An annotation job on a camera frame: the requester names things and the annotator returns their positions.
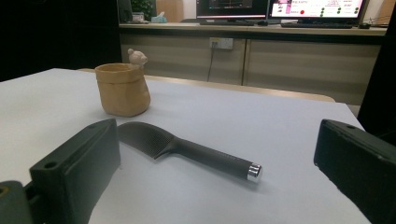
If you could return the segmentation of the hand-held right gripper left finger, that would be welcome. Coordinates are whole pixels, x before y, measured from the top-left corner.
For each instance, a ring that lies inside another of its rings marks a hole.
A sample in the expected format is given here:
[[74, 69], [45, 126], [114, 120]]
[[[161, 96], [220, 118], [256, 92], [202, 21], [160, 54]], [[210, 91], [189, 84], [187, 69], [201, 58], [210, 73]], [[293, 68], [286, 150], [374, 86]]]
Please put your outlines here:
[[30, 168], [35, 223], [88, 224], [119, 167], [116, 121], [87, 126]]

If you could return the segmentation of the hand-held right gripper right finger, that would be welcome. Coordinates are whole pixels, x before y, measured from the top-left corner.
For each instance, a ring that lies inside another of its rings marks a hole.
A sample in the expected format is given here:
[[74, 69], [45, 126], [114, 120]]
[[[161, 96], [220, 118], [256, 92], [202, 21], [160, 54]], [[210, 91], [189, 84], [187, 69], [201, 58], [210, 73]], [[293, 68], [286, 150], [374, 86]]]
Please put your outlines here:
[[314, 164], [372, 224], [396, 224], [396, 146], [352, 125], [325, 119]]

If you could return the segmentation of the beige cabinet counter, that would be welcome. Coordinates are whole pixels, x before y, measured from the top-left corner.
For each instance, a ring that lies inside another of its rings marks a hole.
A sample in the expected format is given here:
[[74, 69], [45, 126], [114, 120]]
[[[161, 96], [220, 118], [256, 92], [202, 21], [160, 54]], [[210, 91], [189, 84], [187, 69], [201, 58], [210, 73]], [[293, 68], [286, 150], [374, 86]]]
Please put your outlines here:
[[[153, 76], [301, 91], [358, 105], [385, 34], [383, 28], [123, 24], [120, 45], [144, 52]], [[210, 37], [232, 38], [233, 48], [210, 48]]]

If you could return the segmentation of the black keyboard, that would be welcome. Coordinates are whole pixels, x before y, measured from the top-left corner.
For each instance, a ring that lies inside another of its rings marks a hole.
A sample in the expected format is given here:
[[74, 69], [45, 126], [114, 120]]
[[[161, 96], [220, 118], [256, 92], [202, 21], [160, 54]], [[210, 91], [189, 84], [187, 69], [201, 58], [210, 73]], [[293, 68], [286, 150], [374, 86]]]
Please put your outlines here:
[[303, 23], [284, 22], [280, 24], [282, 28], [315, 28], [315, 29], [351, 29], [353, 26], [344, 23]]
[[252, 21], [233, 21], [233, 20], [202, 20], [200, 25], [229, 25], [229, 26], [254, 26]]

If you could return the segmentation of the white table cover sheet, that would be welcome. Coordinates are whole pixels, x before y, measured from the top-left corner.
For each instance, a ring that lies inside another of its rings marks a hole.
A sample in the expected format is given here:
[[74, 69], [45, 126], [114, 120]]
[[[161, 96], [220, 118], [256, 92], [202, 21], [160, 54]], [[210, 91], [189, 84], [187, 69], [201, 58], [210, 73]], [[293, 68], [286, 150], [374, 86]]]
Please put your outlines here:
[[[257, 162], [258, 183], [178, 155], [154, 160], [122, 146], [121, 168], [90, 224], [369, 224], [313, 162], [319, 124], [355, 124], [346, 105], [150, 80], [147, 122]], [[0, 82], [0, 181], [30, 168], [105, 118], [96, 78], [50, 69]]]

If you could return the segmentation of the computer monitor with bright screen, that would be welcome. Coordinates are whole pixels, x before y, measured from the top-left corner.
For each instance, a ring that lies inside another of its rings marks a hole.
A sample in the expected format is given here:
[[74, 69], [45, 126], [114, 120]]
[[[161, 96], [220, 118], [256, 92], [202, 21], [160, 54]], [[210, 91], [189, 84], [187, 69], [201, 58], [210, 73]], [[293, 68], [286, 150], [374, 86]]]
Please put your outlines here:
[[365, 0], [270, 0], [269, 16], [286, 19], [357, 19]]

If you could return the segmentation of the green potted plant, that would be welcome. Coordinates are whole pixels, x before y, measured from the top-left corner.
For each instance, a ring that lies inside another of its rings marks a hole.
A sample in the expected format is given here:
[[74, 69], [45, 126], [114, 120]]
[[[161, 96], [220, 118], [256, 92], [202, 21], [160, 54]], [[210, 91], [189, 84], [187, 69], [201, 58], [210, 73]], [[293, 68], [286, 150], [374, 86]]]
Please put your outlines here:
[[143, 13], [146, 21], [156, 15], [156, 0], [131, 0], [133, 13]]

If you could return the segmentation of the computer monitor with dark screen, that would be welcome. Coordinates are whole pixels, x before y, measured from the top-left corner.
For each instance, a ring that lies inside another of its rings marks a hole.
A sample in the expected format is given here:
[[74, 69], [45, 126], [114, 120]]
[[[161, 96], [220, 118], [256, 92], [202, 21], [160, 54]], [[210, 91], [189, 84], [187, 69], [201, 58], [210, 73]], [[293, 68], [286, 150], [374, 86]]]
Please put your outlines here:
[[196, 0], [197, 19], [265, 19], [269, 0]]

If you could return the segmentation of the white wall outlet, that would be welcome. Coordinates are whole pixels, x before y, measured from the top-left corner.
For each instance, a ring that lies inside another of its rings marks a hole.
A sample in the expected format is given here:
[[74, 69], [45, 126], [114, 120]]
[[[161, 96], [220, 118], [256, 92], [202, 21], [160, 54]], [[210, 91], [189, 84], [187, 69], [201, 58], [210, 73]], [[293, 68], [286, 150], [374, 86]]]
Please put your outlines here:
[[210, 37], [209, 47], [213, 49], [232, 49], [233, 39], [232, 38], [220, 38], [220, 37]]

